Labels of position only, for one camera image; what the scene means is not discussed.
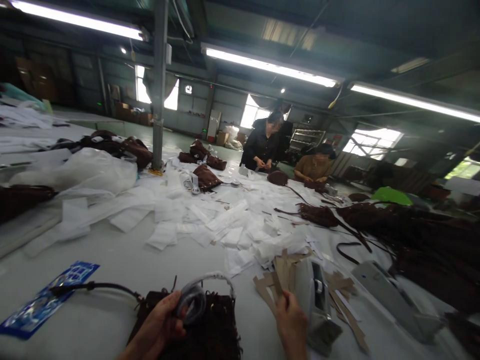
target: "brown shirt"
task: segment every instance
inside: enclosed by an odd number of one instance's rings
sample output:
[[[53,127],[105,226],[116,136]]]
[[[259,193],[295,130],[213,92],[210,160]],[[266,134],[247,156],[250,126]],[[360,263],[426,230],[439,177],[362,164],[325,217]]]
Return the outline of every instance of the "brown shirt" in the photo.
[[[311,178],[313,181],[319,178],[327,177],[332,172],[332,164],[330,163],[330,160],[326,162],[318,162],[315,164],[314,156],[315,155],[305,155],[295,166],[295,170]],[[293,180],[301,182],[303,181],[303,179],[297,176],[294,176]]]

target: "light fixture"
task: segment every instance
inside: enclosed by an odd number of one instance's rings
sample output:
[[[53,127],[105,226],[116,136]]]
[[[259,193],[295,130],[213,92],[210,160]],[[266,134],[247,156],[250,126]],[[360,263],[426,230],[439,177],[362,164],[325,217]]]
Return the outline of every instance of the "light fixture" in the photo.
[[[37,15],[43,18],[57,20],[72,25],[78,25],[93,30],[99,30],[135,40],[142,40],[139,35],[140,31],[134,27],[102,21],[87,16],[76,15],[71,12],[60,11],[52,7],[46,7],[25,1],[13,0],[11,4],[15,8],[27,14]]]
[[[327,88],[332,88],[343,81],[343,79],[333,79],[325,77],[320,73],[311,72],[310,70],[303,70],[300,68],[295,69],[287,64],[275,63],[272,60],[260,58],[249,54],[243,54],[237,51],[224,49],[210,44],[202,43],[201,47],[205,51],[205,54],[212,58],[226,60],[232,63],[265,70],[279,75],[285,75],[291,78],[323,85]]]
[[[445,104],[443,102],[431,100],[425,97],[411,95],[405,92],[390,90],[384,87],[370,85],[364,82],[352,82],[350,90],[371,95],[378,98],[387,99],[397,103],[410,105],[416,108],[430,110],[436,113],[450,115],[456,118],[470,120],[480,123],[480,112],[467,108]]]
[[[390,71],[392,73],[403,74],[410,70],[421,67],[422,65],[425,65],[426,63],[429,63],[429,62],[430,62],[430,59],[427,59],[426,57],[416,57],[410,61],[403,63],[400,66],[394,67]]]

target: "metal rack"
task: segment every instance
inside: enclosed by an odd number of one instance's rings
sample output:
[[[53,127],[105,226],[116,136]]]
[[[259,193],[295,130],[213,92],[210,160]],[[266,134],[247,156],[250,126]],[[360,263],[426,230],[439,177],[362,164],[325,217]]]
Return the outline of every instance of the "metal rack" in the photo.
[[[299,152],[305,145],[320,144],[325,136],[323,130],[297,128],[290,139],[290,151]]]

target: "black shirt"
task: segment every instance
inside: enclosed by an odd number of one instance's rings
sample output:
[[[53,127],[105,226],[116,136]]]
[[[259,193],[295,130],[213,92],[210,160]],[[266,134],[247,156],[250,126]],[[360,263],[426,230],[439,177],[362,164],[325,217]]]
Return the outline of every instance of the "black shirt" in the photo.
[[[254,157],[258,157],[264,163],[267,163],[269,159],[273,160],[279,145],[279,133],[274,132],[269,138],[267,138],[266,125],[267,119],[256,120],[255,128],[243,147],[243,155],[241,156],[240,164],[245,164],[250,170],[255,170],[257,168],[257,162],[254,160]]]

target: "support column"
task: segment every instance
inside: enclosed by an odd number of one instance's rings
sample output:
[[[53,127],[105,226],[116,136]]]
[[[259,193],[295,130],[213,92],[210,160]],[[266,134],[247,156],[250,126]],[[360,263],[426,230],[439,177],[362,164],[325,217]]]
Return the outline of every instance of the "support column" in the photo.
[[[105,116],[111,116],[110,111],[110,93],[107,97],[107,90],[105,88],[105,78],[104,78],[104,68],[102,67],[102,59],[100,56],[97,56],[98,60],[98,73],[100,75],[100,87],[101,87],[101,102],[103,103],[103,111],[105,112]]]
[[[167,47],[167,24],[169,15],[169,1],[155,0],[155,39],[153,60],[153,161],[151,167],[161,170],[162,145],[164,137],[164,98],[165,98],[165,53]]]

